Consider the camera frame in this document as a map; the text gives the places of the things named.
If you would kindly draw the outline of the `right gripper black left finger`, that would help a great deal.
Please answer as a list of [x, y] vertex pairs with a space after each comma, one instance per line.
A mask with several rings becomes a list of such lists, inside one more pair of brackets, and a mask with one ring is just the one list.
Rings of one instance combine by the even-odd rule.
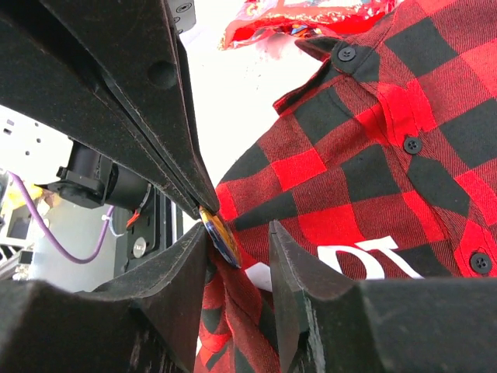
[[3, 372], [191, 372], [207, 232], [194, 225], [165, 251], [92, 292], [44, 281], [1, 283]]

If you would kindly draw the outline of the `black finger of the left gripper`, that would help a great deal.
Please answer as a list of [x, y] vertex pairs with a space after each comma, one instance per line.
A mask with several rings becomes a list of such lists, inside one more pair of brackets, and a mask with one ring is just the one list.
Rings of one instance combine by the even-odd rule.
[[3, 1], [1, 103], [76, 147], [44, 188], [135, 210], [154, 187], [198, 217], [202, 162], [167, 2]]
[[184, 211], [219, 201], [200, 154], [186, 50], [165, 1], [44, 1], [98, 65], [113, 98], [152, 147], [165, 192]]

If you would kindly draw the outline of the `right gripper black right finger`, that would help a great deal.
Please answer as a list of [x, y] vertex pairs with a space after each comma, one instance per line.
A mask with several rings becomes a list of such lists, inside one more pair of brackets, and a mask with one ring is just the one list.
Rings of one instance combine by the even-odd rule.
[[496, 281], [352, 281], [269, 225], [284, 372], [494, 372]]

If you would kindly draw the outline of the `round pin badge brooch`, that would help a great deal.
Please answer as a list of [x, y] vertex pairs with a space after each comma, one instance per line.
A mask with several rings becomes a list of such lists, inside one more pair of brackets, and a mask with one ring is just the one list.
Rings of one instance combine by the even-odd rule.
[[242, 255], [229, 227], [218, 215], [210, 213], [205, 207], [200, 206], [199, 213], [217, 251], [226, 262], [241, 269]]

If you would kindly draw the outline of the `red black plaid shirt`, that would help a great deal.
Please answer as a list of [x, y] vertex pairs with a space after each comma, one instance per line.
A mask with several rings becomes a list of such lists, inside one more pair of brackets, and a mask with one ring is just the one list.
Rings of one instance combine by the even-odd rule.
[[496, 274], [496, 3], [405, 1], [321, 62], [217, 185], [197, 372], [278, 372], [269, 223], [354, 280]]

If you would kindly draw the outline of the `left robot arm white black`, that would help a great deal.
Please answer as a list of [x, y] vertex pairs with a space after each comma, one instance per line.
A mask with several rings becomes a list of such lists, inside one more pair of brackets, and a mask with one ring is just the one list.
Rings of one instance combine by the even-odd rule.
[[190, 217], [219, 202], [180, 34], [191, 1], [3, 1], [1, 103], [98, 151]]

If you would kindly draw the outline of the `red snack bag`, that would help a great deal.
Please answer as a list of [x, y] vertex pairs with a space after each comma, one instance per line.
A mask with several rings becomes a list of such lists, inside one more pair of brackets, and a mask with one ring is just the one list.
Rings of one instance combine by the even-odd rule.
[[219, 49], [238, 49], [274, 34], [304, 39], [362, 33], [399, 4], [395, 0], [245, 1], [227, 25]]

